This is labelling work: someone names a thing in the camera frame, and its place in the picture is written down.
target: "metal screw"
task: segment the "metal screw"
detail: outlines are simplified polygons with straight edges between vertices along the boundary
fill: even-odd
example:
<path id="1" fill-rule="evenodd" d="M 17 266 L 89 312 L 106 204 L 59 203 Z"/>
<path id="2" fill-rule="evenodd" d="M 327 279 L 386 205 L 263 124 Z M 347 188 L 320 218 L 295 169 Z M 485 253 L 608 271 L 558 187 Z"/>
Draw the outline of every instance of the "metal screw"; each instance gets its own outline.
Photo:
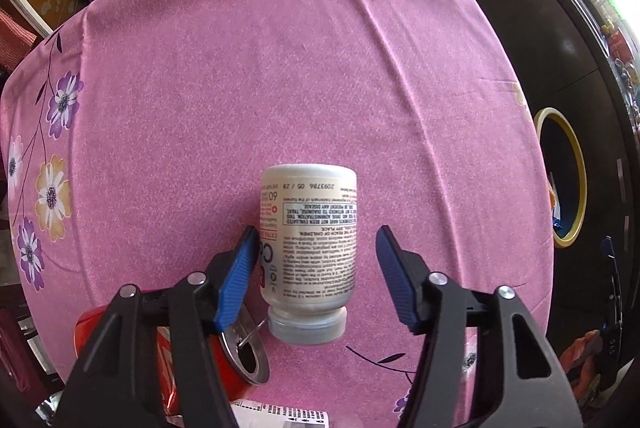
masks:
<path id="1" fill-rule="evenodd" d="M 434 285 L 444 285 L 448 280 L 442 273 L 431 273 L 429 275 L 429 281 Z"/>
<path id="2" fill-rule="evenodd" d="M 511 300 L 516 296 L 515 291 L 508 285 L 501 285 L 500 287 L 498 287 L 498 294 L 505 300 Z"/>
<path id="3" fill-rule="evenodd" d="M 130 283 L 120 287 L 120 296 L 123 298 L 132 298 L 136 295 L 136 292 L 138 292 L 136 286 Z"/>
<path id="4" fill-rule="evenodd" d="M 207 275 L 201 272 L 191 273 L 187 276 L 187 281 L 191 285 L 202 285 L 207 281 Z"/>

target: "table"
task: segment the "table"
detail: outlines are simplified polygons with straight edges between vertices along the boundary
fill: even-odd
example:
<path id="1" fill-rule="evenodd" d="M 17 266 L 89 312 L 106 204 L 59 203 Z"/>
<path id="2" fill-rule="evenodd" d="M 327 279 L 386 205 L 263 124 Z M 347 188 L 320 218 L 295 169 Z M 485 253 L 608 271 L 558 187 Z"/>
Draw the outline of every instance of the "table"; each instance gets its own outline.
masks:
<path id="1" fill-rule="evenodd" d="M 22 284 L 63 378 L 82 312 L 204 268 L 257 224 L 279 163 L 358 174 L 357 284 L 340 340 L 264 332 L 271 381 L 252 398 L 396 425 L 422 340 L 376 262 L 384 223 L 463 286 L 516 287 L 546 327 L 542 154 L 474 0 L 96 0 L 18 67 L 0 113 Z M 247 304 L 264 317 L 257 281 Z"/>

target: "white ribbed cap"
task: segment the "white ribbed cap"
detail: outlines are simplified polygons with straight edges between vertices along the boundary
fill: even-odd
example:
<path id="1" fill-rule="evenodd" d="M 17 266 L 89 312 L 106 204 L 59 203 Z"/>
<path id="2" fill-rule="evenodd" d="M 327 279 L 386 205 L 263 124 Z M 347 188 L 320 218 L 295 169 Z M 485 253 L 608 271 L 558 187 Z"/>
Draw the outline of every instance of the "white ribbed cap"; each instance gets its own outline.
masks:
<path id="1" fill-rule="evenodd" d="M 347 307 L 314 315 L 291 315 L 269 307 L 269 330 L 287 345 L 322 345 L 340 338 L 347 326 Z"/>

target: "supplement bottle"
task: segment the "supplement bottle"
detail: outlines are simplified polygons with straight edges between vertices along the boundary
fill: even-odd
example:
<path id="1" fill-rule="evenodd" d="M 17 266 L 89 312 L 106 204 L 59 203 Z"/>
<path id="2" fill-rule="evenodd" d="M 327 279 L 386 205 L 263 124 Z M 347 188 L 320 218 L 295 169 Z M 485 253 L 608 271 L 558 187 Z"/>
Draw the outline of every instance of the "supplement bottle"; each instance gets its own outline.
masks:
<path id="1" fill-rule="evenodd" d="M 262 173 L 260 284 L 271 334 L 291 345 L 324 344 L 344 334 L 355 252 L 353 170 L 289 164 Z"/>

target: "yellow hoop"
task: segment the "yellow hoop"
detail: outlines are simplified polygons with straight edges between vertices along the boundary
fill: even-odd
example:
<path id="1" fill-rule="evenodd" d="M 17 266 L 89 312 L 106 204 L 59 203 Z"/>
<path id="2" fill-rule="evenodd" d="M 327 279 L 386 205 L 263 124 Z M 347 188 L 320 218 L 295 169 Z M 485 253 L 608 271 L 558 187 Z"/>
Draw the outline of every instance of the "yellow hoop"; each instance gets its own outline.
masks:
<path id="1" fill-rule="evenodd" d="M 584 221 L 584 212 L 587 208 L 587 172 L 584 168 L 584 158 L 582 157 L 582 150 L 580 149 L 578 138 L 575 136 L 574 129 L 571 128 L 569 121 L 565 119 L 564 115 L 562 115 L 555 108 L 543 108 L 536 114 L 535 118 L 533 119 L 534 125 L 536 126 L 536 134 L 538 134 L 538 141 L 540 141 L 542 125 L 543 122 L 545 122 L 545 119 L 551 119 L 562 128 L 562 131 L 571 143 L 571 148 L 574 151 L 575 163 L 578 168 L 579 197 L 578 210 L 575 214 L 574 223 L 572 224 L 569 232 L 562 238 L 556 234 L 556 231 L 554 231 L 554 245 L 558 248 L 564 248 L 569 247 L 578 237 L 578 233 L 580 233 L 580 228 L 582 227 L 582 222 Z"/>

